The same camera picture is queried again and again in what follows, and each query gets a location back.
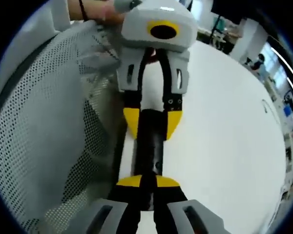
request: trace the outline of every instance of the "white table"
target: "white table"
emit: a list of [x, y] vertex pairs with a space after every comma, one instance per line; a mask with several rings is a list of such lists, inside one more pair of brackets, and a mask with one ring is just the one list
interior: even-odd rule
[[[285, 179], [277, 112], [264, 86], [238, 62], [199, 41], [190, 51], [183, 117], [164, 144], [163, 175], [222, 217], [231, 234], [255, 233], [271, 219]], [[146, 67], [143, 81], [142, 107], [161, 110], [159, 63]], [[127, 132], [120, 178], [131, 175], [133, 144]], [[137, 233], [156, 233], [152, 216], [143, 212]]]

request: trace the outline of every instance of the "white mesh fabric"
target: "white mesh fabric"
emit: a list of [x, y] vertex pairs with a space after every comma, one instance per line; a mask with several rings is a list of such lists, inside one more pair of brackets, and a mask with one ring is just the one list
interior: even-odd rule
[[110, 186], [122, 108], [118, 61], [97, 29], [89, 21], [57, 35], [0, 111], [0, 194], [29, 232], [60, 233]]

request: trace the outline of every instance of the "mesh bag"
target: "mesh bag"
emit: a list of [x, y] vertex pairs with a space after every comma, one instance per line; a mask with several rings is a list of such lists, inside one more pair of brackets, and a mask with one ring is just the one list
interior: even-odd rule
[[0, 108], [0, 194], [29, 233], [61, 233], [115, 181], [119, 64], [88, 21], [53, 38]]

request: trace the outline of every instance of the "black strap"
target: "black strap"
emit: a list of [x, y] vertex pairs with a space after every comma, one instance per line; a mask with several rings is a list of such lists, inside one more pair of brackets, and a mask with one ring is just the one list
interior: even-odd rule
[[80, 9], [82, 11], [83, 20], [84, 21], [88, 21], [89, 18], [88, 18], [87, 14], [86, 14], [86, 11], [84, 10], [84, 4], [83, 4], [83, 1], [82, 0], [79, 0], [79, 6], [80, 6]]

